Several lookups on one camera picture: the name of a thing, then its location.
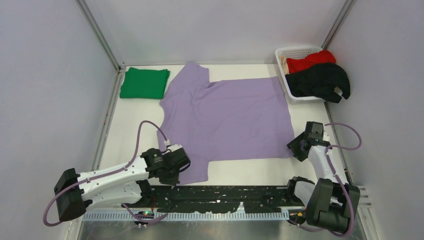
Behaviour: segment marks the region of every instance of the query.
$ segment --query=table surface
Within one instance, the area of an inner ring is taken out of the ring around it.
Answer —
[[[137,69],[153,69],[170,71],[169,81],[178,74],[184,65],[155,65],[133,66]],[[278,66],[275,64],[227,64],[227,65],[201,65],[209,69],[209,81],[235,79],[269,78],[279,75]],[[291,123],[294,135],[298,136],[305,130],[306,122],[314,121],[328,123],[329,117],[323,102],[310,102],[290,104]],[[137,129],[141,121],[149,120],[159,126],[164,120],[164,111],[156,99],[121,99],[116,101],[110,129],[100,169],[122,164],[131,159],[134,154]],[[330,127],[325,131],[330,136],[330,142],[334,143],[334,134]],[[158,138],[156,128],[144,125],[141,130],[138,153],[149,148],[157,148]],[[333,151],[333,164],[338,171],[343,171],[342,161],[338,151]],[[303,162],[294,157],[291,158],[266,158],[266,159],[240,159],[213,161],[209,163],[209,180],[193,183],[191,185],[286,185],[292,177],[304,177],[314,182],[317,181],[312,164],[306,159]],[[151,185],[160,185],[157,178],[149,180]]]

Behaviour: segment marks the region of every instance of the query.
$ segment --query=folded green shirt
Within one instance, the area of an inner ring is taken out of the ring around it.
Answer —
[[[121,99],[163,99],[170,71],[130,67],[120,87]]]

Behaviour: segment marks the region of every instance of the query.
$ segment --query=plastic basket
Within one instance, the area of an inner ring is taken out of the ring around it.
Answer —
[[[277,50],[275,50],[275,57],[277,58],[278,69],[281,73],[280,75],[280,81],[282,82],[281,85],[283,86],[285,92],[288,94],[290,103],[292,104],[307,103],[307,101],[324,102],[324,100],[316,96],[302,96],[302,97],[293,96],[292,92],[289,89],[289,84],[287,83],[286,76],[284,75],[283,67],[281,66],[280,56],[285,55],[287,58],[290,58],[290,59],[303,59],[309,54],[318,53],[319,51],[322,51],[322,50],[323,49],[319,46],[293,46],[293,47],[278,48]]]

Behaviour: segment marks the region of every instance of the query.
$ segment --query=clothing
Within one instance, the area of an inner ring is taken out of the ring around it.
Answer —
[[[130,67],[120,87],[121,99],[162,99],[168,82],[170,71],[136,69]]]
[[[336,59],[334,58],[333,54],[328,50],[322,50],[320,52],[309,54],[303,59],[287,58],[288,71],[290,74],[308,69],[315,64],[323,63],[336,63]]]
[[[279,56],[279,60],[281,61],[281,67],[284,75],[290,74],[289,65],[287,64],[287,57],[285,55]]]
[[[187,63],[160,105],[162,130],[191,160],[181,184],[207,181],[209,161],[293,156],[286,144],[295,135],[278,77],[209,82],[207,68]]]
[[[295,97],[315,96],[339,103],[351,95],[351,85],[345,70],[334,63],[320,63],[293,74],[285,75],[290,92]],[[335,93],[338,87],[341,96]]]

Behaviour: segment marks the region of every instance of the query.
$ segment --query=purple cloth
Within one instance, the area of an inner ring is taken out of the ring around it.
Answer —
[[[191,166],[180,184],[208,180],[209,161],[289,158],[295,135],[278,77],[209,82],[209,69],[187,63],[160,101],[162,130]],[[164,138],[158,132],[159,147]]]

